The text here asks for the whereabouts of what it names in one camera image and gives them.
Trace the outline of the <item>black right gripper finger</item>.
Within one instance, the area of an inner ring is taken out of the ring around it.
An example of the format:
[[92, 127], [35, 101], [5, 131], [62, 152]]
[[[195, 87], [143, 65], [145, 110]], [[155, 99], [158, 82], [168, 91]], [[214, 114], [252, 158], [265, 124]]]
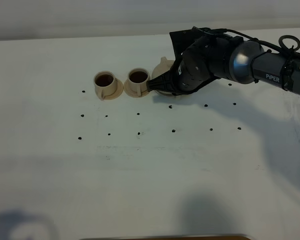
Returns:
[[161, 91], [168, 94], [176, 93], [176, 88], [174, 87], [170, 71], [167, 71], [158, 77], [147, 81], [146, 87], [148, 92]]

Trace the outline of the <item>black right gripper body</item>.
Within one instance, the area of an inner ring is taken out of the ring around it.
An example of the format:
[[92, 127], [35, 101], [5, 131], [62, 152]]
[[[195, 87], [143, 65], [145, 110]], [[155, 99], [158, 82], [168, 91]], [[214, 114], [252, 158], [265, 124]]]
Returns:
[[169, 33], [175, 60], [169, 70], [173, 95], [189, 95], [216, 79], [230, 78], [230, 56], [243, 38], [225, 29], [193, 27]]

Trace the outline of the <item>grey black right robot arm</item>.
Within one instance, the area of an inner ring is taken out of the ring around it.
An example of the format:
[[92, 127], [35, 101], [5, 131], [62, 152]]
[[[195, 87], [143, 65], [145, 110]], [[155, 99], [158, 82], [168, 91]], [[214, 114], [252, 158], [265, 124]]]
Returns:
[[193, 27], [170, 32], [175, 61], [147, 82], [147, 90], [190, 95], [217, 79], [263, 81], [300, 96], [300, 40], [283, 35], [278, 45], [235, 30]]

